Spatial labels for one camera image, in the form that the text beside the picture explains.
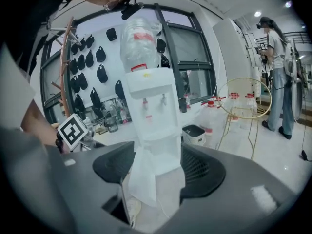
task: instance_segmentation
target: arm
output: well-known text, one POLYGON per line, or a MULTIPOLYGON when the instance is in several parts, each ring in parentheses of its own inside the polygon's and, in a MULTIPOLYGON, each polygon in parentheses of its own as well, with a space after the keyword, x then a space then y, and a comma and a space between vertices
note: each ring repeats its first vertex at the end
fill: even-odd
POLYGON ((260 53, 266 55, 267 57, 273 57, 274 49, 268 46, 267 50, 260 50, 260 53))
MULTIPOLYGON (((32 133, 45 145, 56 146, 56 129, 52 127, 34 101, 32 101, 26 111, 21 127, 25 132, 32 133)), ((68 152, 68 147, 64 144, 64 152, 68 152)))

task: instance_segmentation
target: window frame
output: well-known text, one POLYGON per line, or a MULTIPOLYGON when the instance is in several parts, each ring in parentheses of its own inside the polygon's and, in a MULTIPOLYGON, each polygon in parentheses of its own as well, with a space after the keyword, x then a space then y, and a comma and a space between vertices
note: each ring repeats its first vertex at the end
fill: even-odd
POLYGON ((179 98, 184 97, 183 80, 180 76, 180 71, 206 70, 207 72, 205 73, 206 73, 207 91, 208 93, 211 92, 211 95, 191 99, 191 104, 210 99, 213 95, 214 88, 216 86, 215 69, 214 69, 211 53, 210 53, 206 38, 204 36, 202 28, 200 27, 200 24, 195 14, 193 12, 188 13, 188 12, 181 11, 178 9, 173 9, 173 8, 166 7, 166 6, 160 6, 157 3, 155 4, 155 10, 156 10, 156 15, 157 15, 158 20, 162 23, 163 33, 167 41, 167 47, 168 47, 168 51, 169 51, 170 58, 171 58, 172 70, 175 76, 178 97, 179 98), (170 11, 170 12, 175 12, 175 13, 179 13, 179 14, 183 14, 187 16, 191 22, 192 28, 185 26, 185 25, 167 22, 163 16, 162 11, 170 11), (199 34, 200 39, 202 40, 202 43, 204 46, 207 60, 209 61, 207 62, 206 61, 179 61, 176 48, 175 48, 175 43, 171 34, 171 28, 188 30, 188 31, 199 34))
MULTIPOLYGON (((211 93, 211 95, 191 99, 191 104, 210 99, 212 97, 212 95, 213 95, 212 93, 214 92, 214 89, 216 87, 215 69, 214 69, 214 64, 213 64, 213 60, 211 57, 210 49, 208 47, 207 40, 205 38, 205 35, 202 31, 202 28, 200 27, 200 24, 199 24, 196 16, 194 15, 194 13, 193 12, 191 12, 191 13, 185 12, 185 11, 175 9, 175 8, 171 8, 171 7, 167 7, 167 6, 160 6, 158 3, 155 3, 153 5, 147 4, 144 6, 143 9, 154 10, 157 19, 161 22, 161 24, 163 26, 163 34, 164 34, 164 37, 165 37, 166 42, 167 42, 169 58, 171 61, 171 68, 172 68, 174 76, 175 76, 175 83, 176 83, 178 98, 184 97, 184 86, 183 86, 182 77, 180 75, 180 71, 205 70, 205 71, 207 71, 207 72, 205 72, 206 73, 205 78, 206 78, 206 83, 207 83, 207 91, 208 91, 208 94, 211 93), (179 14, 187 16, 188 19, 190 20, 192 27, 188 27, 188 26, 180 25, 180 24, 176 24, 176 23, 166 22, 164 15, 162 13, 162 10, 174 12, 174 13, 179 13, 179 14), (200 39, 202 40, 202 43, 204 46, 204 50, 205 50, 207 60, 209 60, 209 61, 207 61, 207 62, 205 62, 205 61, 179 61, 177 53, 176 53, 176 47, 175 47, 173 37, 171 34, 171 28, 188 30, 188 31, 192 31, 192 32, 199 34, 200 39)), ((72 32, 75 34, 76 33, 76 27, 83 22, 86 22, 90 19, 93 19, 93 18, 101 16, 101 15, 113 13, 113 12, 116 12, 116 11, 100 10, 100 11, 94 12, 92 14, 89 14, 83 18, 80 18, 78 20, 74 20, 73 24, 72 24, 72 26, 73 26, 72 32)), ((59 103, 58 99, 60 97, 60 92, 57 93, 56 95, 54 95, 49 100, 45 101, 45 98, 44 98, 45 93, 44 93, 44 85, 43 85, 43 83, 44 83, 43 82, 43 69, 45 67, 47 67, 51 61, 55 60, 55 58, 60 56, 60 50, 59 50, 50 57, 52 42, 55 41, 55 39, 57 39, 57 38, 58 38, 58 36, 52 36, 45 43, 45 45, 43 47, 42 58, 41 58, 41 69, 40 69, 41 101, 42 101, 42 106, 44 108, 44 114, 48 120, 55 120, 55 117, 54 118, 50 117, 50 115, 54 115, 53 110, 51 110, 50 108, 51 108, 51 106, 56 105, 56 103, 51 104, 51 101, 53 101, 52 99, 57 98, 57 103, 59 103)), ((71 43, 68 42, 67 47, 66 47, 67 59, 70 58, 70 47, 71 47, 71 43)), ((71 93, 71 88, 70 88, 69 84, 70 84, 70 71, 69 71, 69 69, 67 69, 65 74, 64 74, 64 85, 65 85, 65 91, 69 91, 66 93, 66 96, 67 96, 67 102, 68 102, 69 110, 70 110, 70 113, 72 114, 72 113, 75 113, 76 110, 74 108, 74 99, 73 99, 73 95, 71 93)))

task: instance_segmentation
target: small trash bin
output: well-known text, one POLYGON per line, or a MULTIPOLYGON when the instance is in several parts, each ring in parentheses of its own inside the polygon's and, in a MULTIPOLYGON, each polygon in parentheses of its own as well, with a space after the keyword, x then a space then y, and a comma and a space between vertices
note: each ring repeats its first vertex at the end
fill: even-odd
POLYGON ((188 125, 182 128, 183 141, 188 144, 202 146, 206 142, 205 130, 196 126, 188 125))

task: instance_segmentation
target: ceiling light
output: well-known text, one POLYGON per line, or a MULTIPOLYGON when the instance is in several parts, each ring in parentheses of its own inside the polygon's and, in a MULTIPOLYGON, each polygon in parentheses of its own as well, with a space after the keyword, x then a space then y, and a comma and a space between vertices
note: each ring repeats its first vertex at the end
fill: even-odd
POLYGON ((257 11, 255 14, 254 14, 255 17, 259 17, 261 16, 261 12, 260 11, 257 11))
POLYGON ((292 6, 292 1, 288 1, 286 4, 285 4, 285 7, 286 8, 290 8, 292 6))

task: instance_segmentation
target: jeans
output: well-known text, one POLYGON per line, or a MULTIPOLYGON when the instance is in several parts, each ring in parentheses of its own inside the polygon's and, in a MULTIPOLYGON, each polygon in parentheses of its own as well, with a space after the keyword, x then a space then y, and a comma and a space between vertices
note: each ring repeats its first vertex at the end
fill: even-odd
POLYGON ((284 68, 273 69, 272 106, 268 118, 268 127, 275 131, 279 116, 283 109, 283 129, 284 134, 292 135, 293 113, 292 113, 292 89, 287 86, 287 75, 284 68))

